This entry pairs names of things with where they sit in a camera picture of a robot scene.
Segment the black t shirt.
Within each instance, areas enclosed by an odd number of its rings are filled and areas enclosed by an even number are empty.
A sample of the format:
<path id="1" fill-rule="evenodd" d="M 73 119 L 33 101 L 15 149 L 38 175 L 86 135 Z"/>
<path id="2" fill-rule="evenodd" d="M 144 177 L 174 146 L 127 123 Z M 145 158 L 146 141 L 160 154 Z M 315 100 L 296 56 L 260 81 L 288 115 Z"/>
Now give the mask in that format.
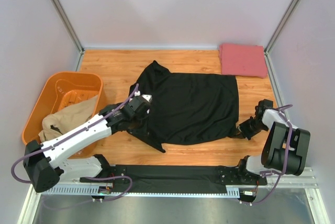
<path id="1" fill-rule="evenodd" d="M 171 73 L 157 61 L 130 87 L 151 95 L 149 114 L 127 132 L 164 152 L 162 144 L 194 145 L 232 137 L 239 120 L 235 76 Z"/>

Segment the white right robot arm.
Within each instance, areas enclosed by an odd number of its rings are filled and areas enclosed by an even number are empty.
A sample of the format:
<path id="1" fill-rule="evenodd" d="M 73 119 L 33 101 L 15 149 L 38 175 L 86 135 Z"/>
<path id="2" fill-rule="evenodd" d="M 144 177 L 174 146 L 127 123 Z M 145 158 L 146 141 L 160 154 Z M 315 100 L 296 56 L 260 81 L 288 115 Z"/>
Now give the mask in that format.
<path id="1" fill-rule="evenodd" d="M 239 124 L 233 137 L 251 140 L 261 131 L 269 133 L 261 155 L 249 156 L 246 164 L 236 170 L 236 178 L 242 184 L 271 175 L 299 176 L 304 171 L 310 142 L 310 132 L 298 128 L 286 117 L 285 105 L 273 107 L 273 101 L 261 100 L 255 107 L 255 115 Z"/>

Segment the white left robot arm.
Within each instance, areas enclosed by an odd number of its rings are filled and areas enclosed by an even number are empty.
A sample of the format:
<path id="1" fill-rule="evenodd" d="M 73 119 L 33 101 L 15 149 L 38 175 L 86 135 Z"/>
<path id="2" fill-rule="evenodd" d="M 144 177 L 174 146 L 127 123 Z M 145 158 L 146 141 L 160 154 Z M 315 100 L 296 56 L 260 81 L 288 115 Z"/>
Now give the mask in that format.
<path id="1" fill-rule="evenodd" d="M 109 182 L 112 170 L 103 155 L 80 159 L 71 156 L 117 132 L 138 128 L 149 114 L 151 102 L 151 95 L 137 95 L 124 103 L 107 105 L 86 123 L 60 137 L 43 144 L 36 140 L 27 144 L 23 166 L 35 191 L 42 193 L 58 182 L 71 180 Z"/>

